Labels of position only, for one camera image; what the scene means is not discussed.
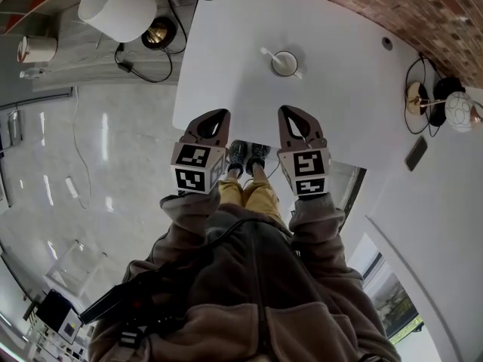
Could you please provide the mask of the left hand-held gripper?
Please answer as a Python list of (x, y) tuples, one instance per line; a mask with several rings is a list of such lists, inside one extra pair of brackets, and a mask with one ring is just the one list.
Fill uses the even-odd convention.
[(218, 183), (226, 168), (230, 121), (229, 110), (215, 109), (189, 123), (188, 134), (175, 143), (171, 157), (171, 173), (178, 191), (208, 194)]

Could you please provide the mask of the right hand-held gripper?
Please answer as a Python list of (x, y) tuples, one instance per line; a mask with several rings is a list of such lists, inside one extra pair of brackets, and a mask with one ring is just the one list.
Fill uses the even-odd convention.
[(318, 120), (295, 106), (281, 106), (278, 129), (278, 159), (294, 195), (327, 193), (331, 155)]

